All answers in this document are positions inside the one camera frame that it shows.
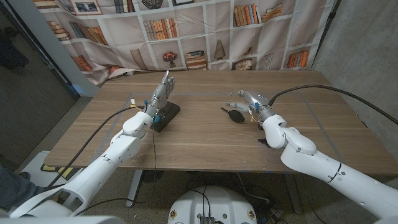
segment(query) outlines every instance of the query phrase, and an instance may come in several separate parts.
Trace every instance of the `white robotic arm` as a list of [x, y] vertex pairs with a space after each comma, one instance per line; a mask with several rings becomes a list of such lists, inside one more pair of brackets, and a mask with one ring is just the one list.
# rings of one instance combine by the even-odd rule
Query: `white robotic arm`
[[314, 142], [297, 129], [286, 128], [286, 121], [275, 114], [262, 95], [242, 90], [238, 95], [245, 97], [250, 110], [258, 114], [268, 145], [284, 147], [280, 158], [287, 167], [326, 182], [378, 218], [398, 215], [398, 190], [318, 151]]
[[[104, 183], [123, 161], [135, 156], [141, 141], [146, 137], [146, 127], [166, 103], [174, 88], [174, 78], [169, 71], [152, 94], [143, 112], [138, 112], [123, 124], [123, 129], [111, 140], [110, 147], [69, 183], [48, 190], [26, 201], [10, 214], [10, 218], [24, 215], [35, 217], [74, 217], [85, 209]], [[58, 197], [66, 200], [59, 202]]]

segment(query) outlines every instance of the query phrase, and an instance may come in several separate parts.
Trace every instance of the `bookshelf backdrop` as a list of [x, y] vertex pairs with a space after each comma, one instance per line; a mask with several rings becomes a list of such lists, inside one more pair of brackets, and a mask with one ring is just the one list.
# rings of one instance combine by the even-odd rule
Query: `bookshelf backdrop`
[[333, 0], [33, 0], [94, 84], [131, 70], [308, 70]]

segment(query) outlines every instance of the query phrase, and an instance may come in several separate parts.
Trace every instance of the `gray wall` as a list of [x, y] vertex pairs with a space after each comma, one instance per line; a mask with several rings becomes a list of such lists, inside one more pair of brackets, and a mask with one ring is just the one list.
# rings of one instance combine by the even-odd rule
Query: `gray wall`
[[99, 88], [90, 83], [79, 71], [68, 52], [55, 37], [43, 15], [37, 10], [31, 0], [10, 1], [11, 5], [32, 31], [43, 48], [49, 53], [55, 63], [72, 82], [73, 87], [81, 96], [94, 96]]
[[[330, 83], [398, 118], [398, 1], [342, 0], [312, 66]], [[398, 126], [345, 96], [398, 160]]]

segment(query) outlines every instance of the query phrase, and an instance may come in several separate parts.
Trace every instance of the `person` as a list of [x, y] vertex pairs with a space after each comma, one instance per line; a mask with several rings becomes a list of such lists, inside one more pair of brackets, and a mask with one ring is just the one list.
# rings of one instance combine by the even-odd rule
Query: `person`
[[0, 164], [0, 207], [18, 207], [43, 192], [44, 187], [33, 184], [29, 176], [27, 172], [15, 174]]

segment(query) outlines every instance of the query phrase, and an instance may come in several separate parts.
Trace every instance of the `vase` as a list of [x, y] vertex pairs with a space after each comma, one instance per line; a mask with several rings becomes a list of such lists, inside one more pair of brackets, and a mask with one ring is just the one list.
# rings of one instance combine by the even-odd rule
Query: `vase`
[[173, 61], [170, 61], [170, 68], [175, 68], [175, 64]]

